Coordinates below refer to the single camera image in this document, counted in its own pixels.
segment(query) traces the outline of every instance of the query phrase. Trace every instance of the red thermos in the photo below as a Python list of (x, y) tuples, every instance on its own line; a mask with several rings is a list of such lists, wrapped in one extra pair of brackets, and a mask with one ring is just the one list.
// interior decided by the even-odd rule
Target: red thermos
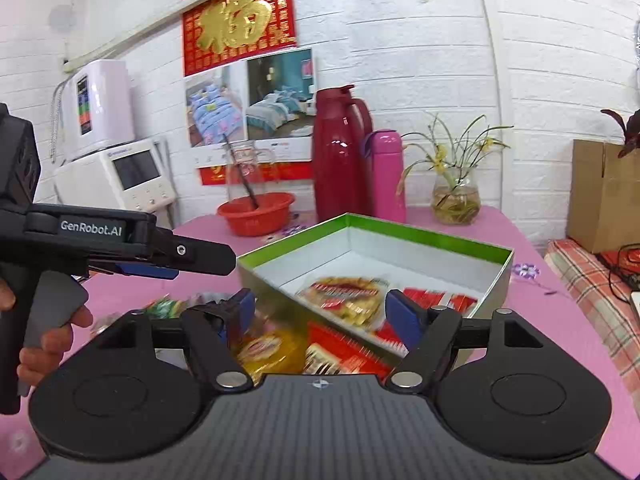
[(351, 97), (352, 88), (326, 88), (316, 94), (312, 166), (316, 213), (321, 222), (343, 213), (372, 213), (360, 147), (373, 127), (367, 105)]

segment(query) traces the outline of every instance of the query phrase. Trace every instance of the ribbed gray surface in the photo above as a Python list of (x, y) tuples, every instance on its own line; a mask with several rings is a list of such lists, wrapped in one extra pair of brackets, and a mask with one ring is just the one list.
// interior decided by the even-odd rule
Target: ribbed gray surface
[(485, 457), (443, 430), (425, 400), (374, 376), (269, 376), (224, 396), (193, 433), (162, 453), (117, 464), (55, 457), (30, 480), (592, 480), (594, 456), (524, 466)]

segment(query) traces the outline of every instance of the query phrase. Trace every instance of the human hand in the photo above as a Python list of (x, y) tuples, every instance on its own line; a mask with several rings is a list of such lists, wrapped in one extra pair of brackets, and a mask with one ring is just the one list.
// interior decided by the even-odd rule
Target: human hand
[[(15, 304), (15, 296), (9, 286), (0, 280), (0, 311), (11, 310)], [(76, 310), (70, 322), (60, 328), (45, 332), (40, 339), (42, 348), (23, 348), (20, 350), (18, 377), (31, 386), (37, 384), (44, 376), (60, 365), (62, 356), (71, 350), (74, 332), (71, 323), (87, 328), (94, 322), (94, 316), (84, 305)]]

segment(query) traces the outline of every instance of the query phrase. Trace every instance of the display screen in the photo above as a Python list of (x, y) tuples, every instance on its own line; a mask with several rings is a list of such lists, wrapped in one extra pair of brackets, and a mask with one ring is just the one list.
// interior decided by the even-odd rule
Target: display screen
[(80, 134), (91, 131), (91, 112), (89, 110), (89, 83), (86, 76), (78, 81), (78, 118), (80, 119)]
[(150, 151), (116, 158), (113, 165), (116, 167), (124, 189), (138, 186), (160, 176)]

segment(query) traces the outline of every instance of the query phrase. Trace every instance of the brown cardboard box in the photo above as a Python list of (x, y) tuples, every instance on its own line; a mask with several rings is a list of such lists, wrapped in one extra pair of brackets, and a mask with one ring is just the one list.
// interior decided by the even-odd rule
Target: brown cardboard box
[(574, 140), (566, 233), (591, 253), (640, 243), (640, 150), (618, 158), (621, 148)]

